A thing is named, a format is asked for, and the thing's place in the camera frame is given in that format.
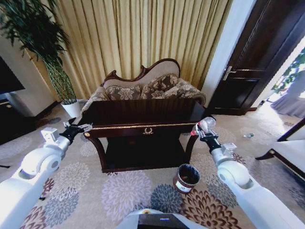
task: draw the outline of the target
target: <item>white chair cushion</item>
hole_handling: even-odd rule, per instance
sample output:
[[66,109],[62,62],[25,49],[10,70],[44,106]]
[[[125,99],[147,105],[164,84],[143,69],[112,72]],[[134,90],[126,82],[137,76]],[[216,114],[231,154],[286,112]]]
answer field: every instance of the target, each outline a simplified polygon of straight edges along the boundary
[[305,172],[305,140],[276,142],[272,148]]

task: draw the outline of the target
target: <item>floral carpet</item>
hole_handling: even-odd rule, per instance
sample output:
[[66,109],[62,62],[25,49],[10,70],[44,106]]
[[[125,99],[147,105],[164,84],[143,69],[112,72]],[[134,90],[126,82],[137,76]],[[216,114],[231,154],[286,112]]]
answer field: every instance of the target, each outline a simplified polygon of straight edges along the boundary
[[[234,159],[244,164],[262,186],[275,193],[305,222],[305,182],[275,158],[254,159],[267,152],[270,144],[298,120],[278,116],[264,106],[244,116],[216,115],[215,118],[214,131],[219,134],[219,141],[234,142],[238,147]],[[59,105],[38,122],[36,131],[1,145],[0,165],[11,167],[0,167],[0,182],[14,173],[29,151],[43,145],[41,129],[49,126],[61,132],[64,130],[62,121],[68,119]],[[254,137],[244,138],[248,133],[253,133]],[[188,138],[187,134],[180,137],[184,147]],[[107,140],[101,141],[106,148]],[[173,187],[177,168],[102,173],[94,146],[78,135],[59,170],[46,181],[43,187],[46,199],[38,200],[21,228],[112,229],[130,212],[142,208],[180,213],[212,229],[254,228],[233,193],[217,177],[205,143],[197,140],[191,164],[199,170],[201,181],[190,194],[184,195]]]

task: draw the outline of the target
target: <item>wooden coffee table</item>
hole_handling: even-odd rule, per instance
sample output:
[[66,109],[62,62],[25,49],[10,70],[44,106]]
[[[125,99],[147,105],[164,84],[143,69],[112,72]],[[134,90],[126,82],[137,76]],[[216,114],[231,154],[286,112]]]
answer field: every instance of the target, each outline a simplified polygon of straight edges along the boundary
[[[193,99],[95,101],[79,124],[93,123],[84,133],[96,147],[102,171],[178,167],[189,163],[198,136],[184,151],[179,136],[208,116]],[[106,152],[99,138],[106,137]]]

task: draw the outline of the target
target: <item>dark wooden door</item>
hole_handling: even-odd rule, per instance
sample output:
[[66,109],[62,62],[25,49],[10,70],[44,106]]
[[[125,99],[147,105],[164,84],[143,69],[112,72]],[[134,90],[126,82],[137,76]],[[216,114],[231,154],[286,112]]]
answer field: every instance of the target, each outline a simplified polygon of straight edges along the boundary
[[305,35],[305,0],[257,0],[209,104],[244,115]]

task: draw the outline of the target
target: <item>robotic arm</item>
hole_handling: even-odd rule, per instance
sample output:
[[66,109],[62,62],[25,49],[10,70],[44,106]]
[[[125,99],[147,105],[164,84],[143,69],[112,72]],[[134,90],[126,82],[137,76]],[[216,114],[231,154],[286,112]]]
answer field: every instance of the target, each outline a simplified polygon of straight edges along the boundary
[[46,143],[28,153],[11,178],[0,184],[0,228],[19,228],[27,214],[39,199],[45,181],[59,168],[68,146],[78,133],[89,131],[92,126],[71,125],[65,122],[66,130],[58,134],[55,128],[41,131]]
[[236,195],[239,206],[253,224],[264,229],[305,228],[301,220],[279,198],[260,186],[244,165],[233,160],[232,153],[236,146],[233,143],[219,144],[218,135],[211,130],[214,125],[213,118],[205,118],[196,125],[192,134],[199,135],[200,140],[209,146],[218,168],[218,177]]

